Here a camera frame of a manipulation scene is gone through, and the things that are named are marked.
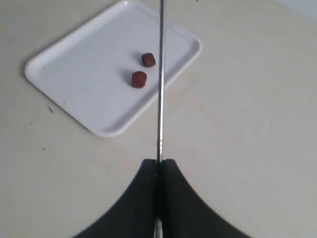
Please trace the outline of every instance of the table surface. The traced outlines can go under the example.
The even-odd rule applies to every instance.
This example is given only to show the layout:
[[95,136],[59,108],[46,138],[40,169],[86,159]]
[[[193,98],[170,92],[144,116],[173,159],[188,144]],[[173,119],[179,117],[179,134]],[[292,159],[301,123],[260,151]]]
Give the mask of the table surface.
[[[100,138],[23,76],[31,56],[113,3],[0,3],[1,237],[75,235],[156,156],[156,103]],[[317,23],[268,0],[173,0],[167,15],[204,49],[166,93],[164,156],[245,233],[316,237]]]

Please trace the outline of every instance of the vertical rod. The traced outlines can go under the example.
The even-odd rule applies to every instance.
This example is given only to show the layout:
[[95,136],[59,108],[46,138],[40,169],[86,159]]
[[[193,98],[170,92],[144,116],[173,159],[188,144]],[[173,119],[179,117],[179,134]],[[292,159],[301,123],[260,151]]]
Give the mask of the vertical rod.
[[163,160],[163,119],[164,119],[164,64],[166,35],[166,1],[160,0],[159,24],[159,86],[158,86],[158,156],[157,163]]

